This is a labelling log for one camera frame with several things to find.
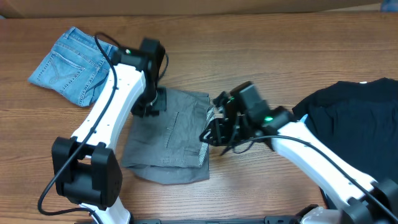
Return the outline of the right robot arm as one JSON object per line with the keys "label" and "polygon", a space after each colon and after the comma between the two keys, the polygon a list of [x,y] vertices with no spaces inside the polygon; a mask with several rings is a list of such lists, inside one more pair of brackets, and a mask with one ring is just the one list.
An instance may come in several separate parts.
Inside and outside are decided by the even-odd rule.
{"label": "right robot arm", "polygon": [[309,205],[296,215],[265,217],[265,223],[397,223],[397,184],[377,182],[338,157],[282,106],[270,109],[252,82],[213,100],[222,113],[200,134],[200,141],[224,152],[263,142],[301,169],[334,203]]}

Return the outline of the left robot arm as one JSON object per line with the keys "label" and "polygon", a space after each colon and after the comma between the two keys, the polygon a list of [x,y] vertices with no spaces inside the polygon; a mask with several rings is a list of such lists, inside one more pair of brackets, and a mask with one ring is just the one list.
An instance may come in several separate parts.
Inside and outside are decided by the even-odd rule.
{"label": "left robot arm", "polygon": [[129,114],[142,118],[166,110],[166,90],[157,86],[165,58],[161,43],[148,38],[138,49],[120,47],[105,58],[111,70],[94,107],[71,138],[53,143],[54,177],[39,198],[40,213],[55,187],[76,204],[74,211],[88,212],[94,223],[133,223],[119,198],[123,174],[115,150]]}

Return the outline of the grey shorts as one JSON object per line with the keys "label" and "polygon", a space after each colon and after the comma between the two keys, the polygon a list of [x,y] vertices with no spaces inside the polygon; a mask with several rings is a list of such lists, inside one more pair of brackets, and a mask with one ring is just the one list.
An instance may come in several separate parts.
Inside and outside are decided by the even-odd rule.
{"label": "grey shorts", "polygon": [[133,118],[121,165],[164,185],[207,180],[209,145],[199,136],[214,118],[210,96],[173,89],[166,94],[166,111]]}

